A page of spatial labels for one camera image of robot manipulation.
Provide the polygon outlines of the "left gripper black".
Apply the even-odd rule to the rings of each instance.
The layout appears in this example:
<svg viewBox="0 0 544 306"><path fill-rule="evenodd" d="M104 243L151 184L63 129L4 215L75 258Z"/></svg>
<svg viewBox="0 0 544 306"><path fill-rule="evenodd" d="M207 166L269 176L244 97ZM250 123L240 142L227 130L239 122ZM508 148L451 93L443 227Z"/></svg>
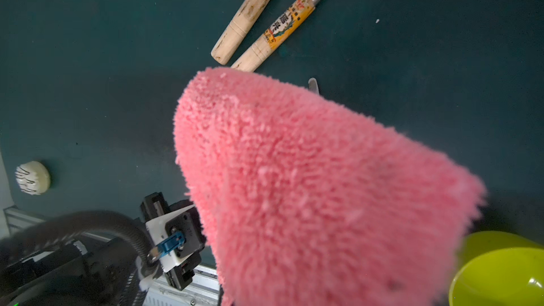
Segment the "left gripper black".
<svg viewBox="0 0 544 306"><path fill-rule="evenodd" d="M96 251L69 245L110 235ZM134 220L49 220L1 241L2 305L142 305L149 237Z"/></svg>

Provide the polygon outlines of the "pink rag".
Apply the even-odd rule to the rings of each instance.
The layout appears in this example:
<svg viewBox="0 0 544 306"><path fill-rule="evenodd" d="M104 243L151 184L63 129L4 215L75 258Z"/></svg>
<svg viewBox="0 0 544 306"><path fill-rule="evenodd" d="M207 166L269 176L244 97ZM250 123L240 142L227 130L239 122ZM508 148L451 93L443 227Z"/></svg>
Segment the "pink rag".
<svg viewBox="0 0 544 306"><path fill-rule="evenodd" d="M432 305L485 202L444 153L229 68L188 83L174 142L224 305Z"/></svg>

